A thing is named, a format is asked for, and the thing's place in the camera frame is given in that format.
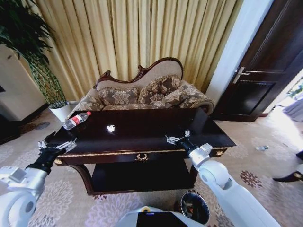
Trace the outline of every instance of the water bottle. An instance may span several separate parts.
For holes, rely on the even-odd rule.
[[[90,115],[91,115],[91,112],[87,111],[86,113],[80,113],[76,116],[73,116],[71,119],[68,119],[64,123],[63,128],[65,128],[66,130],[70,130],[73,127],[75,127],[76,125],[84,122]]]
[[[256,150],[268,150],[269,146],[259,146],[259,147],[256,147],[255,149]]]

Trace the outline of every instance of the trash bin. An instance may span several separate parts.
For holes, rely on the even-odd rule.
[[[180,201],[180,209],[184,216],[203,225],[209,221],[210,213],[205,200],[195,192],[185,193]]]

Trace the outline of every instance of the beige curtain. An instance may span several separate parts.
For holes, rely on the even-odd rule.
[[[137,66],[176,57],[184,79],[206,91],[242,1],[36,0],[55,31],[46,53],[68,100],[80,99],[106,70],[121,80]]]

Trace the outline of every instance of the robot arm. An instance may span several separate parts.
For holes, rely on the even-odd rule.
[[[188,137],[175,138],[175,143],[181,144],[187,151],[200,178],[213,191],[226,216],[236,227],[280,226],[257,199],[229,175],[222,163],[209,160],[212,148],[209,144],[198,147]]]
[[[35,212],[36,202],[44,190],[45,178],[51,172],[54,160],[58,155],[76,146],[75,141],[69,141],[50,148],[46,146],[45,140],[39,142],[41,152],[39,158],[25,170],[18,167],[0,169],[0,183],[6,184],[9,191],[0,196],[1,227],[27,227]]]

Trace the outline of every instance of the floor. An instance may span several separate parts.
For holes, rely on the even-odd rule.
[[[295,154],[303,150],[303,123],[293,122],[281,110],[255,122],[217,122],[238,145],[218,161],[248,189],[284,227],[303,223],[303,183],[278,183],[272,177],[290,174],[301,163]],[[0,166],[25,167],[38,157],[37,142],[56,131],[61,123],[49,110],[22,128],[20,138],[0,146]],[[266,151],[256,146],[268,145]],[[197,180],[194,190],[209,205],[210,227],[232,223],[217,204],[210,189]],[[186,190],[87,196],[81,177],[72,168],[54,166],[46,179],[31,227],[110,227],[126,212],[143,205],[173,209]]]

